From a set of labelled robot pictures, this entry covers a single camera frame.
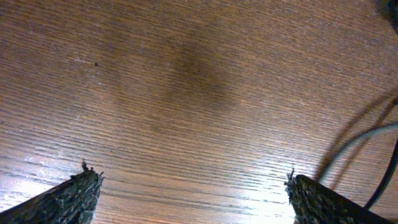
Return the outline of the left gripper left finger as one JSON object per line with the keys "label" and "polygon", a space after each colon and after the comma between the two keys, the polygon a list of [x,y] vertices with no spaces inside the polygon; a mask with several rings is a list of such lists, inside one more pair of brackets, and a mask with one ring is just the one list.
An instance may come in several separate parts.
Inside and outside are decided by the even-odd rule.
{"label": "left gripper left finger", "polygon": [[85,161],[81,167],[83,172],[69,180],[1,212],[1,223],[90,224],[95,219],[104,177]]}

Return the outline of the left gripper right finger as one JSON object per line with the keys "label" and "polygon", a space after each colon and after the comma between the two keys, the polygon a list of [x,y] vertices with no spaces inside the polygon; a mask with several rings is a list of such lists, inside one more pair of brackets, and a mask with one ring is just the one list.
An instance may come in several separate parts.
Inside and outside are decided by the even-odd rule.
{"label": "left gripper right finger", "polygon": [[311,178],[294,171],[284,183],[298,224],[392,224]]}

